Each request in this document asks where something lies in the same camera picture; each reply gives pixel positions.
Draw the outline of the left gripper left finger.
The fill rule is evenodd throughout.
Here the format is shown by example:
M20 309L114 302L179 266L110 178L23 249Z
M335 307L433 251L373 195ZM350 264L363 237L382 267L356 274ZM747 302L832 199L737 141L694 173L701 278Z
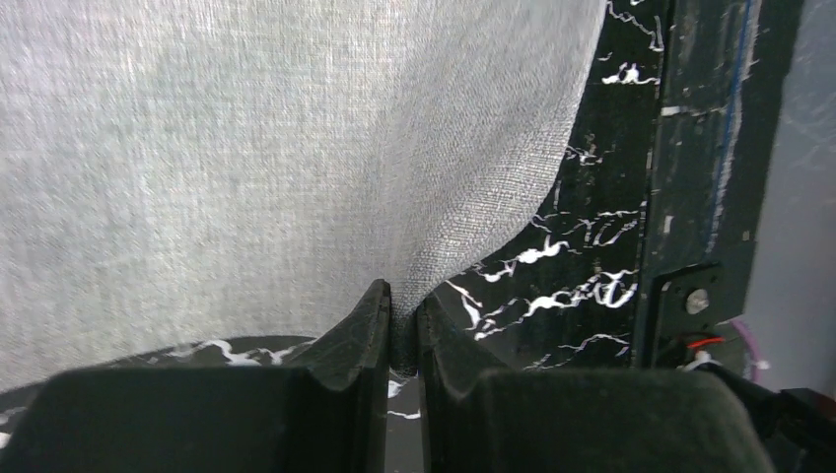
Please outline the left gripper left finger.
M279 366L124 368L50 379L5 472L380 472L390 287Z

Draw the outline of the grey cloth napkin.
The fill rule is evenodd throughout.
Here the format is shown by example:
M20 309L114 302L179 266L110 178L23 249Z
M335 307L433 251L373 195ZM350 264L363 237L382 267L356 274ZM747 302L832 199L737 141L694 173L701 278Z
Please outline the grey cloth napkin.
M1 386L405 318L528 223L602 1L5 1Z

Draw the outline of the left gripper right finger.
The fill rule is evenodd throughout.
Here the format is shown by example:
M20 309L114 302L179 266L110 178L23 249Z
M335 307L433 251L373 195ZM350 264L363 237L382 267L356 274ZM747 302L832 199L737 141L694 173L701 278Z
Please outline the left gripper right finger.
M435 299L416 310L429 472L770 472L737 397L707 372L517 371Z

